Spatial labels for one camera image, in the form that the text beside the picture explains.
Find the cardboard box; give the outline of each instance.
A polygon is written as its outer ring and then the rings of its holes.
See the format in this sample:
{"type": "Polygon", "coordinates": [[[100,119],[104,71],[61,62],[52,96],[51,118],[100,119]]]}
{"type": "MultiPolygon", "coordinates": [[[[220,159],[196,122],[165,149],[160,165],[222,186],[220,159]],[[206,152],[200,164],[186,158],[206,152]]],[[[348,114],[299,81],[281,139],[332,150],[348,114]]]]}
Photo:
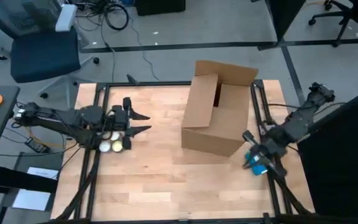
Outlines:
{"type": "Polygon", "coordinates": [[[258,70],[218,62],[196,62],[185,115],[181,146],[231,156],[244,143],[250,85],[258,70]]]}

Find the black office chair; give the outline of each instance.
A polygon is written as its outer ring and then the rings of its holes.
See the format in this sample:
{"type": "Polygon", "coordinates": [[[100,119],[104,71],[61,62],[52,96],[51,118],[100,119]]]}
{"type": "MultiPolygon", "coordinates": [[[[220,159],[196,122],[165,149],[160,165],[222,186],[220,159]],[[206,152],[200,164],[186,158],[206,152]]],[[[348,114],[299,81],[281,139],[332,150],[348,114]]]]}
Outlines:
{"type": "Polygon", "coordinates": [[[338,47],[341,44],[341,37],[342,37],[343,33],[345,32],[347,23],[349,22],[350,19],[353,19],[356,23],[358,23],[358,0],[350,0],[350,2],[353,3],[352,8],[349,8],[337,1],[326,0],[324,5],[325,5],[325,9],[327,11],[332,8],[332,4],[337,6],[341,11],[317,14],[317,15],[314,15],[311,18],[311,20],[309,20],[309,25],[312,26],[316,23],[316,18],[319,18],[319,17],[331,17],[331,16],[343,17],[342,21],[339,23],[339,25],[342,25],[342,29],[339,32],[339,35],[336,38],[336,41],[333,42],[333,47],[338,47]]]}
{"type": "Polygon", "coordinates": [[[47,98],[49,91],[64,84],[68,107],[71,89],[92,82],[75,74],[89,62],[99,63],[94,56],[79,60],[79,47],[89,42],[75,29],[75,13],[76,6],[61,7],[56,0],[0,0],[0,29],[14,39],[12,78],[29,83],[60,77],[40,89],[38,96],[47,98]]]}

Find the wooden tabletop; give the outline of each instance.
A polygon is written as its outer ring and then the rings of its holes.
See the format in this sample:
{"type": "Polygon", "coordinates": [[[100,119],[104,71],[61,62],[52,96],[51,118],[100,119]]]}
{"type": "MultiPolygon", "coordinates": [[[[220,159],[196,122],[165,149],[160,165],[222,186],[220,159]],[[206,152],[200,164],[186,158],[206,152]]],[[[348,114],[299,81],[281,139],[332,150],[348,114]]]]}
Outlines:
{"type": "MultiPolygon", "coordinates": [[[[269,103],[285,103],[278,80],[264,80],[264,85],[269,103]]],[[[95,88],[96,84],[80,86],[77,108],[92,105],[95,88]]],[[[267,176],[254,176],[250,170],[241,168],[250,147],[248,143],[230,158],[180,147],[180,126],[189,89],[190,86],[111,89],[110,106],[120,105],[124,97],[131,97],[135,111],[151,117],[132,124],[152,125],[152,128],[132,140],[132,150],[101,155],[92,220],[256,218],[264,212],[274,216],[267,176]]],[[[270,112],[278,123],[288,114],[286,108],[278,106],[271,106],[270,112]]],[[[248,128],[258,136],[252,106],[248,128]]],[[[75,149],[66,152],[64,160],[74,152],[75,149]]],[[[78,189],[83,154],[78,152],[60,175],[52,218],[62,213],[78,189]]],[[[299,155],[288,149],[282,162],[288,171],[289,188],[313,211],[299,155]]],[[[284,211],[278,186],[277,189],[284,211]]]]}

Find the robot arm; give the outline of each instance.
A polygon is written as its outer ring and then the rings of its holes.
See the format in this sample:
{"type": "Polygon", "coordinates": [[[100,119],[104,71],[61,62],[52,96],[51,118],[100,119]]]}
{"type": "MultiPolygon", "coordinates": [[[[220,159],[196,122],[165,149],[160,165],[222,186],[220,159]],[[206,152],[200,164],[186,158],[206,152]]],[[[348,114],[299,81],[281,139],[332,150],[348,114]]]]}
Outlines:
{"type": "Polygon", "coordinates": [[[130,119],[150,118],[136,113],[130,98],[124,98],[123,106],[112,106],[107,114],[99,106],[61,111],[28,103],[17,112],[14,119],[19,126],[41,126],[51,129],[74,138],[81,146],[92,149],[99,147],[104,132],[111,131],[124,132],[123,148],[131,149],[130,138],[151,128],[151,126],[131,127],[130,119]]]}
{"type": "Polygon", "coordinates": [[[267,138],[258,144],[253,135],[246,131],[243,138],[250,142],[252,147],[249,153],[249,159],[243,165],[243,168],[249,169],[253,166],[265,165],[271,168],[279,177],[284,177],[287,171],[284,168],[276,166],[272,162],[274,155],[283,157],[286,153],[286,147],[293,142],[297,142],[303,136],[308,134],[308,129],[313,124],[313,115],[327,102],[335,99],[334,92],[327,89],[324,85],[313,83],[309,88],[310,93],[306,102],[296,111],[290,113],[283,124],[275,125],[267,132],[267,138]],[[255,156],[258,157],[256,163],[250,164],[255,156]]]}

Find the white paper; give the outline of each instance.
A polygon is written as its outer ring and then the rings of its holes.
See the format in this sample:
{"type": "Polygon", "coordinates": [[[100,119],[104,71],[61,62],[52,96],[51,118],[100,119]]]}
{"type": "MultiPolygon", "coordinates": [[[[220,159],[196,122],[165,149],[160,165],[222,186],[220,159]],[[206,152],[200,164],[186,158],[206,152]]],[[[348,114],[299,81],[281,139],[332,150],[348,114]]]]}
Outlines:
{"type": "MultiPolygon", "coordinates": [[[[57,177],[57,170],[29,167],[28,174],[38,175],[49,179],[57,177]]],[[[49,200],[50,193],[36,192],[33,190],[20,189],[13,203],[14,208],[25,208],[31,210],[45,211],[49,200]]]]}

